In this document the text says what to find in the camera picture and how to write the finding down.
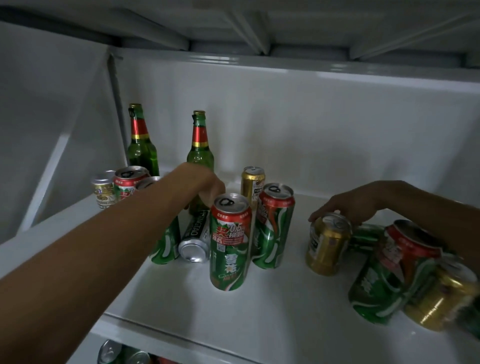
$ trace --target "beer bottle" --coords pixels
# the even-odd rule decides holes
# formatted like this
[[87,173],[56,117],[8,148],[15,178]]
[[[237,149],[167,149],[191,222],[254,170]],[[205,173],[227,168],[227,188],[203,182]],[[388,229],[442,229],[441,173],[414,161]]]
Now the beer bottle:
[[156,148],[148,135],[142,104],[130,104],[128,113],[132,121],[132,143],[128,147],[129,163],[131,166],[145,167],[151,176],[158,176]]
[[[188,152],[187,162],[203,164],[213,171],[214,158],[208,147],[207,127],[205,125],[205,111],[195,110],[193,112],[193,135],[192,148]],[[189,212],[193,215],[199,210],[206,209],[198,196],[190,202]]]

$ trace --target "pull tab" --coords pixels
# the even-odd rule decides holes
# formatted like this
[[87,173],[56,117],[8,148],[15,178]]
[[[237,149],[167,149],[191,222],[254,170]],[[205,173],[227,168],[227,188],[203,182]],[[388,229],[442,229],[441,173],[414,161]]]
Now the pull tab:
[[271,192],[275,192],[275,193],[280,193],[281,192],[281,190],[278,188],[278,186],[270,186],[268,188],[268,190],[271,191]]
[[133,176],[134,174],[135,174],[135,172],[133,172],[132,170],[129,170],[129,171],[120,173],[120,176],[121,176],[122,178],[130,178],[130,177]]
[[230,200],[228,197],[224,197],[220,200],[220,206],[232,206],[235,201]]

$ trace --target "red bottle label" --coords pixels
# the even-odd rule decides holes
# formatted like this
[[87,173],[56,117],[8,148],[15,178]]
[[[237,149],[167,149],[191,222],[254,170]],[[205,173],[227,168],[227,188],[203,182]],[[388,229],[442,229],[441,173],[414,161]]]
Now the red bottle label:
[[144,119],[132,119],[132,139],[147,139],[148,130]]
[[192,135],[192,146],[208,146],[207,128],[194,126]]

